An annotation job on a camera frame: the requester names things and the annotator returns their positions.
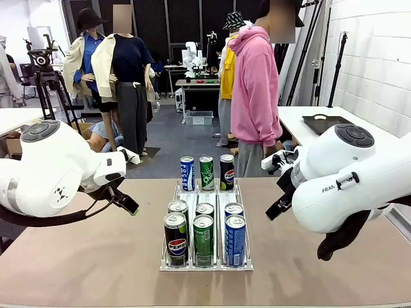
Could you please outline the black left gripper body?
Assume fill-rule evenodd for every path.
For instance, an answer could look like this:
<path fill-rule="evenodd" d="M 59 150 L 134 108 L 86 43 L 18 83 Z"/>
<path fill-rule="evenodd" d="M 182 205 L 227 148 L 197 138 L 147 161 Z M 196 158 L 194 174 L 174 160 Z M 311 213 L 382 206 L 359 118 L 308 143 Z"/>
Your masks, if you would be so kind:
<path fill-rule="evenodd" d="M 85 193 L 94 200 L 111 200 L 112 198 L 115 200 L 123 200 L 124 194 L 118 189 L 118 187 L 124 179 L 124 177 L 118 178 L 99 187 L 95 191 Z"/>

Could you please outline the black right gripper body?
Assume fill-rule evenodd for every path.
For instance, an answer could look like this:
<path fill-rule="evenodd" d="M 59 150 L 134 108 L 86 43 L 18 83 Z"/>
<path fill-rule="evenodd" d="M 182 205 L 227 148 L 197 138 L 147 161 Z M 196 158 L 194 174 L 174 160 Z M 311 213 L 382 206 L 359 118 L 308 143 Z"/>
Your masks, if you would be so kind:
<path fill-rule="evenodd" d="M 291 198 L 296 188 L 292 182 L 293 179 L 293 168 L 289 168 L 282 172 L 281 176 L 277 181 L 277 185 L 284 192 L 285 198 Z"/>

